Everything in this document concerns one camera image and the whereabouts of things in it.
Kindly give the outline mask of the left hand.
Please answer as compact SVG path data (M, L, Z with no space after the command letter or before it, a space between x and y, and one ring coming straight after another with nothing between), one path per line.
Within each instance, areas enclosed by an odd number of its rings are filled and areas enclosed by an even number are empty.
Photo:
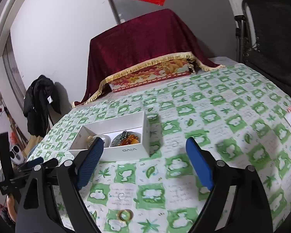
M8 195L6 198L7 209L10 218L15 223L17 221L17 212L15 210L15 199L13 195Z

